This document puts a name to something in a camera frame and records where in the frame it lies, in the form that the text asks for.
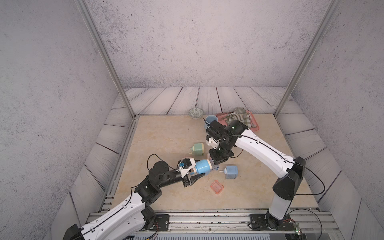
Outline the green yellow pencil sharpener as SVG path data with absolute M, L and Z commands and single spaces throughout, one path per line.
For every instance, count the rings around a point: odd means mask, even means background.
M 205 153 L 204 143 L 196 143 L 190 148 L 190 154 L 194 156 L 203 156 Z

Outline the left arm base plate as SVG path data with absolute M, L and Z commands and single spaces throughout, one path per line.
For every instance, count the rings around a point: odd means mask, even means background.
M 167 232 L 169 229 L 170 215 L 155 215 L 146 221 L 143 230 L 152 232 Z

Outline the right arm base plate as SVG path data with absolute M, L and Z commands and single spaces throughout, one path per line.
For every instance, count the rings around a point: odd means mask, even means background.
M 296 227 L 290 215 L 278 220 L 269 213 L 250 214 L 249 228 L 254 231 L 295 231 Z

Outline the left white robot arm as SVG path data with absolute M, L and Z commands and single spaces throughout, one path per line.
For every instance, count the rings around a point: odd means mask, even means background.
M 142 229 L 149 230 L 155 223 L 156 213 L 151 208 L 161 195 L 162 188 L 182 182 L 184 187 L 193 185 L 215 167 L 207 159 L 183 159 L 176 169 L 159 161 L 149 169 L 149 174 L 131 194 L 112 210 L 98 219 L 78 227 L 73 225 L 64 234 L 65 240 L 122 240 Z

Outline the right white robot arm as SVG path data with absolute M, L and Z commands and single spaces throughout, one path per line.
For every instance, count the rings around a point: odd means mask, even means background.
M 276 174 L 278 179 L 273 185 L 275 195 L 267 217 L 276 221 L 283 220 L 304 178 L 304 159 L 294 159 L 278 151 L 237 120 L 227 126 L 212 121 L 207 124 L 206 133 L 208 145 L 213 147 L 209 154 L 216 165 L 232 158 L 232 148 L 237 147 L 254 156 Z

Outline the blue pencil sharpener round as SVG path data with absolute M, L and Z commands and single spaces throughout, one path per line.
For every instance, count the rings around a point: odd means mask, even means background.
M 216 171 L 219 165 L 216 165 L 213 160 L 204 159 L 196 162 L 193 168 L 193 174 L 209 174 L 211 171 Z

